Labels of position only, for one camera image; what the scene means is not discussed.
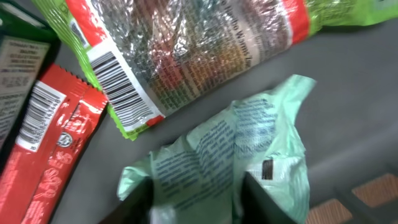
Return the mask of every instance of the gray surface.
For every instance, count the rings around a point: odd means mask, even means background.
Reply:
[[[20,0],[32,11],[28,0]],[[293,73],[318,81],[296,119],[307,148],[311,203],[398,164],[398,19],[348,34],[322,33],[196,100],[141,134],[124,139],[106,115],[81,158],[52,223],[96,223],[118,205],[122,168],[242,99]],[[83,76],[63,46],[56,63]]]

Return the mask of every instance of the halal logo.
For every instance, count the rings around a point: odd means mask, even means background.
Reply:
[[[66,132],[63,132],[58,139],[57,145],[61,147],[69,147],[72,144],[72,136]]]

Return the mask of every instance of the mint green plastic wrapper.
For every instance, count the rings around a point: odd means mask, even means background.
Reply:
[[[239,223],[248,171],[292,220],[304,223],[309,185],[294,123],[314,84],[292,75],[274,90],[233,101],[173,144],[126,167],[118,197],[124,200],[149,176],[151,223]]]

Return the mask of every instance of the red candy bar wrapper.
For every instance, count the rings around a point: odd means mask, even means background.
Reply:
[[[0,177],[1,223],[47,223],[98,124],[105,96],[52,65],[37,81]]]

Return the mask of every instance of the snack package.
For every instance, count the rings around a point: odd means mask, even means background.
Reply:
[[[2,223],[47,223],[106,97],[56,65],[37,81],[0,177]]]
[[[272,91],[233,101],[172,145],[126,167],[119,198],[150,177],[151,223],[239,223],[247,171],[292,220],[304,223],[309,185],[294,123],[314,84],[293,75]]]
[[[59,45],[46,22],[0,0],[0,151],[42,65],[54,59]]]
[[[33,0],[101,88],[123,136],[322,26],[398,16],[396,0]]]

